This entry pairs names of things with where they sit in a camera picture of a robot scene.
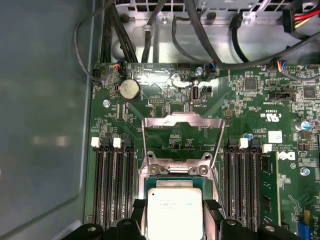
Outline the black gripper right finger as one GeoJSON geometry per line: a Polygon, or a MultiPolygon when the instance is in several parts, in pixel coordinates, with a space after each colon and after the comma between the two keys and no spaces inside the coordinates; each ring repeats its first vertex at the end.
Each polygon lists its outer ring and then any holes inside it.
{"type": "Polygon", "coordinates": [[[300,237],[278,225],[261,225],[252,231],[235,219],[224,218],[214,199],[202,201],[204,235],[207,240],[299,240],[300,237]]]}

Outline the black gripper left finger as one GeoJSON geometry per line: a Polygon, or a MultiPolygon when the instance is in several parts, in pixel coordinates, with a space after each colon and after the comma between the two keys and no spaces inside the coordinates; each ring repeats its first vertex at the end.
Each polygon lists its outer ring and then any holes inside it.
{"type": "Polygon", "coordinates": [[[119,220],[115,226],[104,229],[100,224],[83,224],[77,228],[78,240],[146,240],[142,234],[143,216],[147,206],[146,199],[136,199],[131,218],[119,220]]]}

